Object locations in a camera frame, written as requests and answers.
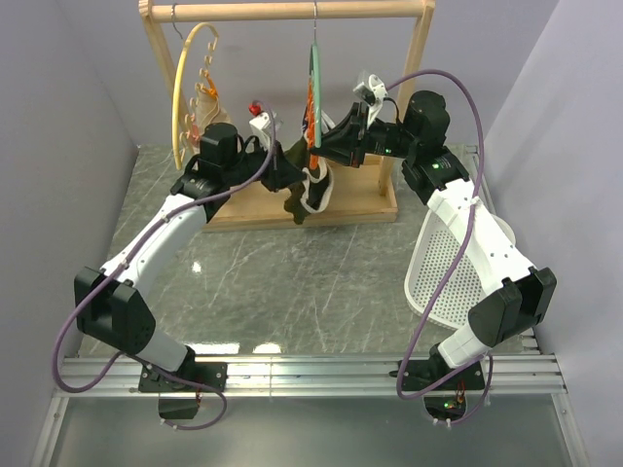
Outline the olive green underwear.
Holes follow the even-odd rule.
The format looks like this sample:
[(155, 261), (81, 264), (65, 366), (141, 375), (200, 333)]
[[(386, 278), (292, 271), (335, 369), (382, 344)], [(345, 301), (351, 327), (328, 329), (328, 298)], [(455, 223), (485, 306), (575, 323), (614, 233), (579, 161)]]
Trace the olive green underwear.
[(334, 174), (324, 158), (317, 159), (315, 168), (308, 168), (311, 155), (304, 137), (287, 150), (284, 156), (304, 175), (302, 181), (288, 187), (290, 196), (283, 204), (284, 210), (292, 215), (293, 222), (302, 225), (307, 217), (327, 208), (334, 188)]

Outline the green wire hanger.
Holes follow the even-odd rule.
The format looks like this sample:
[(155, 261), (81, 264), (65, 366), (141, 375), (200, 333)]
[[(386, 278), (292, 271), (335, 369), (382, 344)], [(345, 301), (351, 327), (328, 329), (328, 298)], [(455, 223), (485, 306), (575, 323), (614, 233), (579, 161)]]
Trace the green wire hanger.
[[(320, 84), (320, 59), (319, 59), (319, 47), (317, 44), (317, 19), (318, 19), (318, 6), (317, 2), (312, 2), (313, 6), (313, 35), (310, 48), (310, 62), (309, 62), (309, 81), (308, 86), (312, 85), (314, 93), (314, 106), (316, 114), (321, 111), (321, 84)], [(321, 135), (317, 134), (314, 139), (309, 143), (309, 146), (319, 147), (321, 145)]]

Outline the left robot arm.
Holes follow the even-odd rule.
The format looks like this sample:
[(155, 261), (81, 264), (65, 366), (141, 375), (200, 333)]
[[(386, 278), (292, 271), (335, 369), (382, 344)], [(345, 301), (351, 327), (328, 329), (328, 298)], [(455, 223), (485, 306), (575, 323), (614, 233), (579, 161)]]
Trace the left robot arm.
[(283, 150), (276, 140), (264, 147), (257, 135), (243, 139), (231, 124), (208, 126), (147, 226), (102, 267), (75, 277), (78, 330), (145, 364), (175, 391), (200, 388), (195, 351), (158, 329), (145, 298), (161, 269), (233, 193), (254, 182), (278, 192), (303, 181), (307, 151), (305, 141)]

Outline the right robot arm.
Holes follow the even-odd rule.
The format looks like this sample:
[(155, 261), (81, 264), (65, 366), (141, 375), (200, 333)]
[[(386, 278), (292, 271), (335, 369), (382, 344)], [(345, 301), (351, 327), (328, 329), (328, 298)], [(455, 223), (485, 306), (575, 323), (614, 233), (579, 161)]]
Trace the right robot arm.
[(358, 167), (368, 154), (402, 161), (403, 177), (432, 218), (458, 243), (458, 252), (423, 310), (428, 317), (461, 261), (475, 271), (482, 299), (466, 313), (466, 321), (435, 344), (422, 369), (410, 369), (408, 350), (396, 374), (403, 398), (448, 389), (498, 344), (540, 324), (550, 305), (557, 279), (538, 269), (503, 232), (479, 198), (480, 177), (472, 178), (445, 144), (450, 116), (444, 97), (415, 92), (403, 119), (378, 120), (385, 90), (358, 89), (359, 103), (336, 126), (317, 138), (311, 152), (341, 165)]

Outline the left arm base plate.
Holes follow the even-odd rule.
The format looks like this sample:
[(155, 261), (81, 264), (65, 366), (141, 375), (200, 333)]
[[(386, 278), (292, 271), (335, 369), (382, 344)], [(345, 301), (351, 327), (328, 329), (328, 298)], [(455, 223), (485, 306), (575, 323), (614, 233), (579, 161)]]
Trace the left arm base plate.
[(181, 383), (176, 379), (164, 377), (154, 369), (144, 367), (139, 379), (138, 391), (141, 393), (174, 393), (174, 392), (203, 392), (202, 388), (197, 388), (194, 384), (201, 387), (209, 386), (218, 391), (223, 391), (226, 386), (228, 364), (225, 362), (195, 362), (189, 364), (185, 369), (174, 373), (178, 379), (188, 380), (193, 383)]

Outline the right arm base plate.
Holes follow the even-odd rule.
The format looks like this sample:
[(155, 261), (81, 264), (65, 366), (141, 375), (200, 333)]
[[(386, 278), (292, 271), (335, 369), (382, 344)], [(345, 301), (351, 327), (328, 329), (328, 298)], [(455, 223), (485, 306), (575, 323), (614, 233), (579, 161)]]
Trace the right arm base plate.
[[(434, 376), (430, 372), (428, 361), (410, 360), (404, 372), (401, 389), (405, 392), (421, 391), (442, 376)], [(435, 391), (483, 390), (485, 384), (482, 365), (476, 362), (444, 381), (435, 388)]]

